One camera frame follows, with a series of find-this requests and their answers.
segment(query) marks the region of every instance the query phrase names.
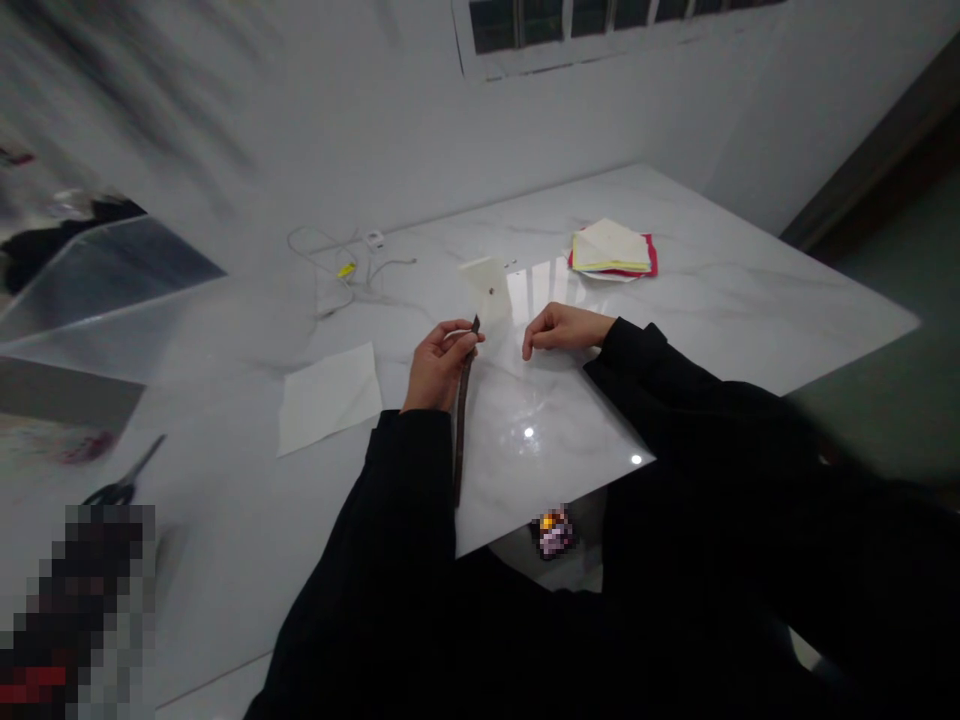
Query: window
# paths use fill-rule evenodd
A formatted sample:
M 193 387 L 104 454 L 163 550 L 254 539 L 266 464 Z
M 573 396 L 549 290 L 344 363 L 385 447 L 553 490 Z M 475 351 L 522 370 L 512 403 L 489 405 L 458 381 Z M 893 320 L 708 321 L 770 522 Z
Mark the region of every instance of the window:
M 718 13 L 723 9 L 723 0 L 695 0 L 693 4 L 694 15 L 710 15 Z
M 607 0 L 573 0 L 570 37 L 602 35 L 607 29 Z
M 657 6 L 657 22 L 682 20 L 687 16 L 689 0 L 660 0 Z
M 472 2 L 470 21 L 477 55 L 518 47 L 513 0 Z
M 522 0 L 520 47 L 563 40 L 563 0 Z
M 740 12 L 786 0 L 450 0 L 464 77 L 494 81 L 745 31 Z M 773 29 L 766 9 L 747 32 Z
M 650 0 L 620 0 L 613 14 L 613 29 L 626 30 L 647 24 Z
M 752 7 L 761 7 L 763 5 L 777 5 L 786 0 L 729 0 L 731 10 L 746 10 Z

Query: table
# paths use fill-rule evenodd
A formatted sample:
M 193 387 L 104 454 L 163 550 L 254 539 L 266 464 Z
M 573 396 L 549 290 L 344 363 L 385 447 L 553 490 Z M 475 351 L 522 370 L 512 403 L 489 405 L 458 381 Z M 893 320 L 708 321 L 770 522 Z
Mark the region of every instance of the table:
M 624 285 L 567 271 L 571 233 L 603 217 L 654 234 L 660 277 Z M 644 165 L 393 232 L 386 242 L 385 258 L 417 263 L 385 268 L 374 292 L 319 323 L 312 269 L 291 257 L 256 278 L 218 280 L 11 352 L 150 386 L 103 479 L 168 434 L 139 496 L 167 526 L 156 666 L 144 673 L 156 704 L 271 649 L 360 471 L 374 420 L 275 458 L 284 375 L 372 340 L 384 405 L 399 406 L 415 344 L 439 320 L 473 315 L 456 273 L 463 262 L 505 261 L 513 318 L 481 347 L 471 377 L 460 554 L 654 459 L 579 372 L 586 355 L 521 361 L 523 328 L 548 301 L 655 322 L 717 376 L 780 395 L 918 324 Z M 9 530 L 4 521 L 3 532 L 22 533 L 31 548 L 27 560 L 5 561 L 5 580 L 36 567 L 31 552 L 49 552 L 56 532 L 48 518 L 61 520 L 56 508 L 94 486 L 28 498 L 18 516 L 29 522 Z

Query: white wall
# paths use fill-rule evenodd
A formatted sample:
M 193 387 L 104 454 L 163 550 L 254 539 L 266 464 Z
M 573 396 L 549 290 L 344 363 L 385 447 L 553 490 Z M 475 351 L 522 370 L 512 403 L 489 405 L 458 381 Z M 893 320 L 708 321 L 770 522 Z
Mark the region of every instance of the white wall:
M 697 42 L 475 84 L 447 0 L 258 7 L 276 31 L 260 68 L 166 8 L 240 98 L 217 114 L 258 172 L 201 153 L 230 217 L 103 123 L 51 125 L 231 272 L 286 252 L 301 224 L 392 229 L 638 160 L 778 233 L 960 28 L 955 0 L 789 0 L 739 13 L 732 35 L 708 18 Z

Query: black jacket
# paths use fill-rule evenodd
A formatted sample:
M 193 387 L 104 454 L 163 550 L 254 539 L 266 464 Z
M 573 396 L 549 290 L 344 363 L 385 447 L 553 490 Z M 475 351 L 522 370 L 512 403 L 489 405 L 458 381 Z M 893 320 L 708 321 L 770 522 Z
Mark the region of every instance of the black jacket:
M 619 319 L 584 370 L 658 457 L 610 487 L 603 594 L 549 593 L 481 551 L 455 561 L 450 416 L 384 412 L 248 718 L 784 717 L 947 696 L 954 513 L 824 465 L 788 403 L 718 380 L 653 325 Z M 835 660 L 842 688 L 761 617 Z

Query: phone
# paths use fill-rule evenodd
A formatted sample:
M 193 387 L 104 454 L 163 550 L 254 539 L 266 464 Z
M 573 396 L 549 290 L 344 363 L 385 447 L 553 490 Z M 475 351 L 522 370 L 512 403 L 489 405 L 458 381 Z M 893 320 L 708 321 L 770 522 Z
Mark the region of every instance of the phone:
M 553 560 L 577 544 L 577 533 L 565 506 L 531 520 L 530 534 L 541 560 Z

